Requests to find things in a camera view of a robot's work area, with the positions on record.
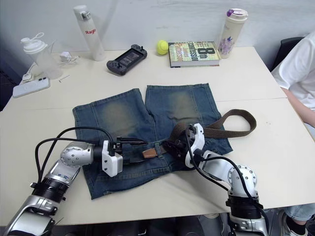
tennis ball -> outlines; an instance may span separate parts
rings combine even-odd
[[[168,43],[164,40],[157,42],[157,53],[165,55],[168,52]]]

white water bottle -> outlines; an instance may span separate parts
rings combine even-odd
[[[232,8],[227,11],[218,48],[222,58],[228,58],[230,55],[247,17],[248,13],[243,9]]]
[[[89,46],[92,57],[96,61],[104,60],[105,53],[102,43],[99,39],[94,21],[86,5],[79,5],[73,8],[74,14],[78,20],[79,27]]]
[[[28,54],[45,73],[49,79],[60,77],[63,72],[58,66],[55,59],[51,56],[50,50],[46,43],[39,40],[44,33],[38,33],[34,38],[22,38],[21,43],[24,44],[24,52]]]

robotic arm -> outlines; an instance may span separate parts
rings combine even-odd
[[[186,133],[186,139],[181,136],[174,143],[165,141],[163,147],[173,156],[185,158],[186,166],[195,167],[204,177],[228,190],[226,205],[231,207],[229,225],[232,235],[244,235],[243,233],[248,232],[268,236],[262,205],[258,202],[258,192],[254,188],[256,175],[253,170],[246,165],[235,165],[229,159],[209,150],[203,152],[204,133],[199,123],[191,125],[187,131],[189,133]],[[64,194],[81,166],[101,161],[104,172],[110,177],[117,175],[123,170],[123,157],[120,154],[124,143],[146,144],[139,139],[118,137],[117,142],[106,140],[101,147],[85,142],[72,142],[66,146],[60,159],[44,179],[31,184],[34,191],[8,224],[4,236],[50,235],[55,224],[52,216],[56,214],[60,202],[65,200]],[[230,189],[217,181],[226,182]]]
[[[246,165],[235,165],[215,152],[203,152],[204,133],[199,123],[191,125],[187,131],[186,139],[182,136],[174,143],[165,142],[163,146],[173,156],[184,156],[186,166],[195,167],[207,179],[224,181],[230,186],[226,205],[231,207],[231,235],[252,233],[268,236],[268,219],[262,216],[263,206],[259,204],[258,192],[255,190],[257,178],[254,171]]]
[[[54,216],[63,196],[78,175],[81,166],[101,161],[102,169],[110,177],[123,170],[122,144],[143,145],[139,139],[117,138],[117,142],[104,141],[103,146],[85,142],[72,142],[61,152],[60,159],[53,165],[40,183],[32,183],[32,194],[9,222],[4,236],[48,236],[53,228]]]

brown leather patch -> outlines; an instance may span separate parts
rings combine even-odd
[[[152,158],[158,156],[155,148],[151,148],[142,152],[144,158]]]

white wall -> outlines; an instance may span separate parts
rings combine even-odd
[[[152,49],[160,39],[216,40],[225,12],[238,7],[249,19],[236,46],[255,46],[271,66],[281,39],[315,30],[314,0],[0,0],[1,57],[23,74],[31,59],[20,40],[40,31],[46,43],[57,40],[54,52],[87,51],[72,11],[79,4],[87,4],[106,50],[134,43]]]

